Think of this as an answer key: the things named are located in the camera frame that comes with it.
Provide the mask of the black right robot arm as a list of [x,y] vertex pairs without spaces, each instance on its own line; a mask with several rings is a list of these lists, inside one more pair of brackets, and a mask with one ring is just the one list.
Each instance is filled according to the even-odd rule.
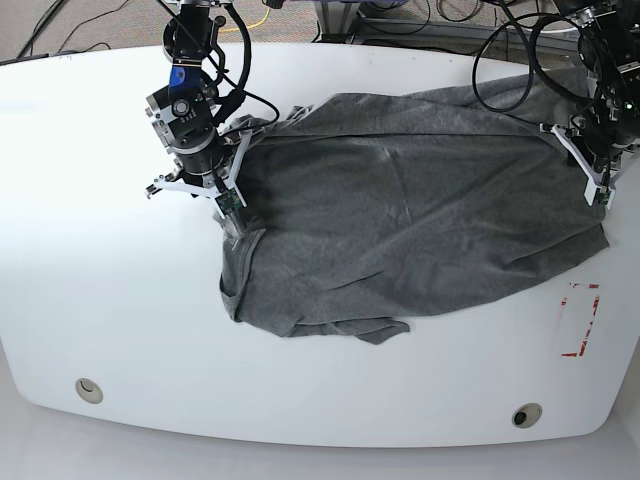
[[[152,197],[162,190],[210,199],[225,217],[246,206],[236,184],[244,154],[253,134],[264,129],[249,123],[225,133],[219,127],[242,106],[250,74],[252,50],[248,28],[230,1],[178,1],[177,13],[163,34],[163,47],[171,61],[169,83],[147,98],[146,114],[176,167],[160,175],[145,189]],[[227,80],[226,56],[218,43],[226,16],[212,17],[222,7],[236,23],[243,41],[239,80],[222,94]]]

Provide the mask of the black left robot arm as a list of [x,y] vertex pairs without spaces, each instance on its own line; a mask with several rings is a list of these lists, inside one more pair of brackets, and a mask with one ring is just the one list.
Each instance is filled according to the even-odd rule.
[[[558,12],[540,18],[529,36],[530,61],[539,79],[577,112],[566,126],[542,124],[587,178],[584,198],[610,207],[624,168],[622,156],[639,149],[639,3],[557,1]],[[588,71],[587,97],[556,83],[537,60],[537,40],[548,25],[566,22],[578,32],[577,51]]]

